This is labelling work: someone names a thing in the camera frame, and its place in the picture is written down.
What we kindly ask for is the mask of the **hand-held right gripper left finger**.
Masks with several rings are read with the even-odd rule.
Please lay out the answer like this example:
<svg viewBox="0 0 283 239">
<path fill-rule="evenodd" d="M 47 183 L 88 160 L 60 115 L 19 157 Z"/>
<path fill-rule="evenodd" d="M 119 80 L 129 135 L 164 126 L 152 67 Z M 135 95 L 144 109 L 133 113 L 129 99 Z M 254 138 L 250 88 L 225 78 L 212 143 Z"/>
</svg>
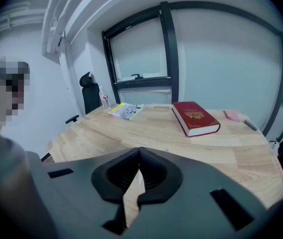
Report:
<svg viewBox="0 0 283 239">
<path fill-rule="evenodd" d="M 100 197 L 120 204 L 139 170 L 139 148 L 124 149 L 96 158 L 99 166 L 94 169 L 91 182 Z"/>
</svg>

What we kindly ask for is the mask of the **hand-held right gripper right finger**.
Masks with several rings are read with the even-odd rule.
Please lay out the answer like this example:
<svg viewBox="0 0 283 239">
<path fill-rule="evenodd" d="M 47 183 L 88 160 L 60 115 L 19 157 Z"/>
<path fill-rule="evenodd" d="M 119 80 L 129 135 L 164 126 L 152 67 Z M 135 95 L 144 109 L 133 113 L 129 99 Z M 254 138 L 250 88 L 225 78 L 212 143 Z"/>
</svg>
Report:
<svg viewBox="0 0 283 239">
<path fill-rule="evenodd" d="M 168 201 L 183 182 L 183 174 L 176 164 L 144 147 L 139 148 L 139 170 L 143 176 L 145 193 L 138 196 L 138 205 Z"/>
</svg>

